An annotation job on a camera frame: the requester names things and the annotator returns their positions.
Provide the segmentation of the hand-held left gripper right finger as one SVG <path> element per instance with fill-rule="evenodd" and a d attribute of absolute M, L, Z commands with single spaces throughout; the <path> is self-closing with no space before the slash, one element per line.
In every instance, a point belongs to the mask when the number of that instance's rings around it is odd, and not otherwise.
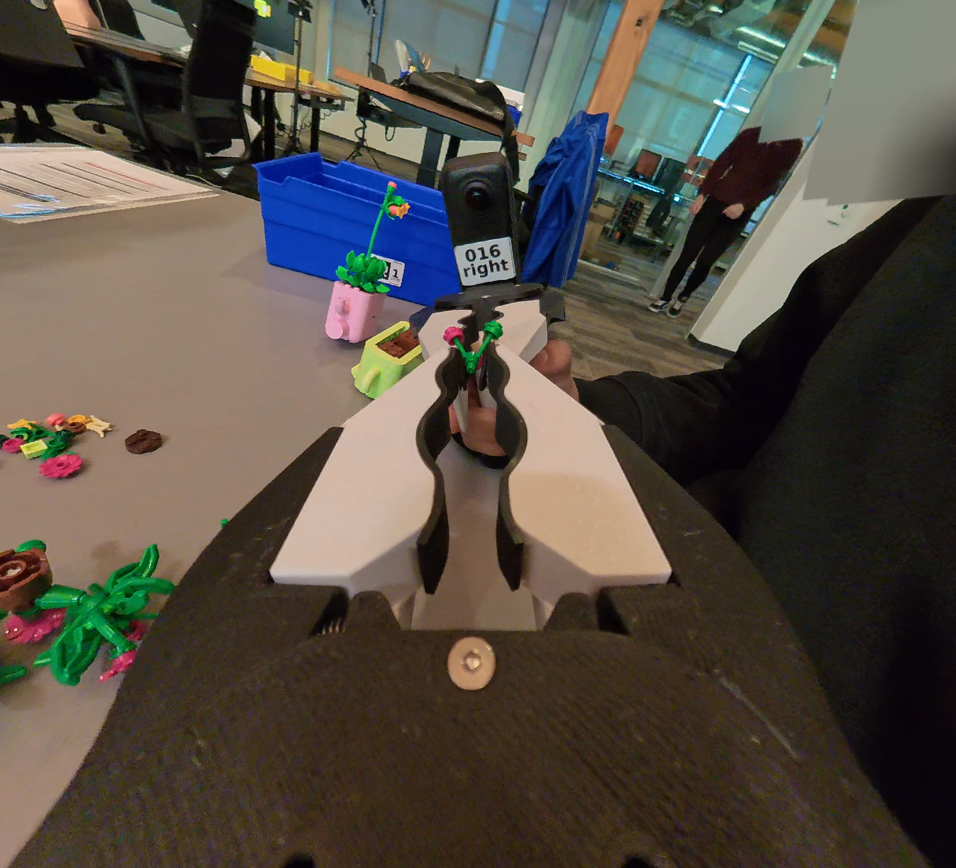
<path fill-rule="evenodd" d="M 667 583 L 672 567 L 601 421 L 501 342 L 484 363 L 508 456 L 496 534 L 508 586 L 547 620 L 568 594 Z"/>

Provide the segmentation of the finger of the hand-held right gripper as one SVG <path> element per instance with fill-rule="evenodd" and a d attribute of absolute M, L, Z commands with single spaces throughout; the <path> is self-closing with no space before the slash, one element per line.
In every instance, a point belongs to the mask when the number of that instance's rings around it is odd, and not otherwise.
<path fill-rule="evenodd" d="M 419 339 L 423 359 L 428 360 L 433 356 L 440 359 L 446 357 L 448 344 L 445 341 L 445 331 L 449 327 L 460 326 L 467 316 L 469 309 L 465 308 L 443 311 L 423 308 L 410 314 L 409 324 Z"/>
<path fill-rule="evenodd" d="M 496 353 L 505 350 L 525 362 L 531 362 L 548 341 L 549 304 L 547 295 L 535 295 L 522 300 L 506 300 L 504 296 L 491 299 L 497 312 L 496 322 L 503 334 L 495 340 Z"/>

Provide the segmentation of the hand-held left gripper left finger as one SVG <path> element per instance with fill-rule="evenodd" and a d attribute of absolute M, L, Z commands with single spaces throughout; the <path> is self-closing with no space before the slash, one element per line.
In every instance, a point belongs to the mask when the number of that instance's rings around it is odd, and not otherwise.
<path fill-rule="evenodd" d="M 383 594 L 411 623 L 423 587 L 417 540 L 431 513 L 434 476 L 416 439 L 428 408 L 448 416 L 436 376 L 457 351 L 426 360 L 347 420 L 269 574 L 277 584 Z"/>

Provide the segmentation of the toy stem with magenta flowers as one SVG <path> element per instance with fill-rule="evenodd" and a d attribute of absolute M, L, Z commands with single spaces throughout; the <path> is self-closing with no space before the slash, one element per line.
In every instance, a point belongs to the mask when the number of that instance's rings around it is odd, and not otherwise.
<path fill-rule="evenodd" d="M 459 326 L 447 328 L 444 332 L 444 339 L 449 347 L 457 350 L 465 363 L 467 373 L 475 375 L 483 366 L 486 351 L 503 335 L 503 330 L 502 325 L 497 320 L 484 324 L 482 341 L 477 350 L 470 350 L 465 347 L 465 332 Z"/>

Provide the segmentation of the green toy plant brown pot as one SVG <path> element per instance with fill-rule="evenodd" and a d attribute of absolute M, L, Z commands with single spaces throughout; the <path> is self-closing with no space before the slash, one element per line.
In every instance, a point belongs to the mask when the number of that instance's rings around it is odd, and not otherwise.
<path fill-rule="evenodd" d="M 155 575 L 160 561 L 157 545 L 147 546 L 139 559 L 113 571 L 102 584 L 86 588 L 54 583 L 47 546 L 30 540 L 1 553 L 2 630 L 11 644 L 49 647 L 29 664 L 2 666 L 1 683 L 47 668 L 56 683 L 76 686 L 103 649 L 107 681 L 125 672 L 157 614 L 148 610 L 155 596 L 169 596 L 174 584 Z"/>

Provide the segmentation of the person's right forearm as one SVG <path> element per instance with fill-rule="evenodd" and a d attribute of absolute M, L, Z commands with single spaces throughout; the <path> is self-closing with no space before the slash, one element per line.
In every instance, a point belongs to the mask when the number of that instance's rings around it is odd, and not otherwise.
<path fill-rule="evenodd" d="M 774 499 L 954 484 L 954 197 L 896 205 L 810 264 L 722 369 L 577 380 L 676 483 Z"/>

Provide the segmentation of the person's right hand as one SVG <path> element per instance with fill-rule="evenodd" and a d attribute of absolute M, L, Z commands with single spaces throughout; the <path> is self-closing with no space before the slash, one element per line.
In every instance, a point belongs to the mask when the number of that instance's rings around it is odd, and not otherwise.
<path fill-rule="evenodd" d="M 566 342 L 549 339 L 530 365 L 574 400 L 579 400 L 579 389 L 572 377 L 571 349 Z M 475 375 L 470 376 L 468 383 L 467 426 L 460 426 L 454 406 L 449 407 L 448 414 L 451 434 L 461 446 L 489 468 L 503 468 L 508 464 L 508 454 L 497 442 L 499 413 L 484 406 Z"/>

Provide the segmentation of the lime green toy pot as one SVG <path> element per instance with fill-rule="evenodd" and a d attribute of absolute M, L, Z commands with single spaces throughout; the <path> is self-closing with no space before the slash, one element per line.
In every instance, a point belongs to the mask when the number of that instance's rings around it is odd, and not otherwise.
<path fill-rule="evenodd" d="M 400 321 L 370 337 L 352 369 L 357 390 L 376 399 L 424 362 L 417 331 Z"/>

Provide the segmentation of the blue jacket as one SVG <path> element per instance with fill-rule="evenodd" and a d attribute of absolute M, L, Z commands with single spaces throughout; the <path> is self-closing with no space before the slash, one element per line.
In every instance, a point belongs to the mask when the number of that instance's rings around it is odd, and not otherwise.
<path fill-rule="evenodd" d="M 607 113 L 578 112 L 535 168 L 524 209 L 524 283 L 560 288 L 575 275 L 607 125 Z"/>

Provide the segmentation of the pink toy flower pot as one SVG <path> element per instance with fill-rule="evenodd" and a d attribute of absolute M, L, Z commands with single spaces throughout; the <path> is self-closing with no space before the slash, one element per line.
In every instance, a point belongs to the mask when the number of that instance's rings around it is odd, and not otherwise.
<path fill-rule="evenodd" d="M 397 183 L 389 181 L 365 251 L 350 251 L 344 264 L 337 268 L 338 280 L 333 285 L 325 321 L 325 332 L 330 338 L 360 344 L 375 333 L 377 317 L 390 289 L 390 265 L 376 257 L 373 248 L 382 220 L 400 220 L 409 209 Z"/>

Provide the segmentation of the black bag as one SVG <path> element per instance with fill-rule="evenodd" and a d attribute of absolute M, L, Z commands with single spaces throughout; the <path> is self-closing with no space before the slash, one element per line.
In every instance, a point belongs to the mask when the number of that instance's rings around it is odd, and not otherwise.
<path fill-rule="evenodd" d="M 390 84 L 413 95 L 456 107 L 477 118 L 515 126 L 506 97 L 493 82 L 448 72 L 409 72 Z"/>

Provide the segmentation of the wooden office desk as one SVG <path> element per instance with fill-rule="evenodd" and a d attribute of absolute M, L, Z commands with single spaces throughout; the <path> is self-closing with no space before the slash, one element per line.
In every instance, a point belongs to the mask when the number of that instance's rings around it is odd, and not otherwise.
<path fill-rule="evenodd" d="M 414 127 L 425 130 L 424 149 L 416 181 L 434 188 L 439 175 L 439 159 L 445 136 L 449 138 L 447 160 L 458 157 L 460 144 L 465 141 L 498 140 L 503 153 L 515 152 L 512 171 L 516 171 L 520 159 L 527 157 L 522 147 L 532 147 L 533 137 L 512 131 L 503 135 L 504 125 L 488 121 L 455 105 L 422 97 L 386 82 L 337 67 L 332 80 L 337 84 L 358 90 L 356 113 L 365 129 L 369 118 L 379 121 L 383 127 L 391 127 L 394 120 L 411 122 Z"/>

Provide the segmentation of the blue plastic bin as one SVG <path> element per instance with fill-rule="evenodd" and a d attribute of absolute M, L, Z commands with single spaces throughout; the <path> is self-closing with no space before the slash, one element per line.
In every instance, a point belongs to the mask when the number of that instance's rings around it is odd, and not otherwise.
<path fill-rule="evenodd" d="M 393 178 L 320 154 L 255 166 L 269 264 L 337 280 L 350 251 L 364 253 L 386 186 Z M 397 299 L 421 305 L 460 290 L 448 219 L 439 191 L 395 180 L 409 202 L 401 219 L 385 217 L 372 255 L 387 264 L 382 283 Z"/>

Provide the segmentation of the black office chair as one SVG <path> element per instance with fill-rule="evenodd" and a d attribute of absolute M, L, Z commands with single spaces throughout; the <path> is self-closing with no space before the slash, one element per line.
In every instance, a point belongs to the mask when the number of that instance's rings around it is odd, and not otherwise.
<path fill-rule="evenodd" d="M 234 0 L 199 0 L 181 69 L 116 57 L 124 101 L 84 103 L 77 118 L 121 131 L 134 150 L 173 173 L 201 176 L 247 161 L 243 105 L 256 13 Z"/>

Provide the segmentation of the person's black jacket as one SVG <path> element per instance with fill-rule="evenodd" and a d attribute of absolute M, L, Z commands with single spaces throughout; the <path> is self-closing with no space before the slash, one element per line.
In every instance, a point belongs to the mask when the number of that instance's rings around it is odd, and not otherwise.
<path fill-rule="evenodd" d="M 859 765 L 934 866 L 954 866 L 953 457 L 782 428 L 738 504 Z"/>

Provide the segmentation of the pile of small toy pieces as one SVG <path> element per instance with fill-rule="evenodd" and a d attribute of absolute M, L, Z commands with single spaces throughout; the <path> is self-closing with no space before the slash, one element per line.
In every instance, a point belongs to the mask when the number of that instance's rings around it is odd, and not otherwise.
<path fill-rule="evenodd" d="M 43 420 L 2 423 L 1 449 L 3 454 L 40 463 L 73 453 L 88 438 L 103 440 L 116 431 L 113 422 L 93 414 L 53 413 Z"/>

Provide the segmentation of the laminated paper sheet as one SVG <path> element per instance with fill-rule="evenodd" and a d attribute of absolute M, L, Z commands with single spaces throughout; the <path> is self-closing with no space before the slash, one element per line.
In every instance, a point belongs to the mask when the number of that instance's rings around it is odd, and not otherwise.
<path fill-rule="evenodd" d="M 215 194 L 206 184 L 81 145 L 1 147 L 1 218 L 18 224 L 185 203 Z"/>

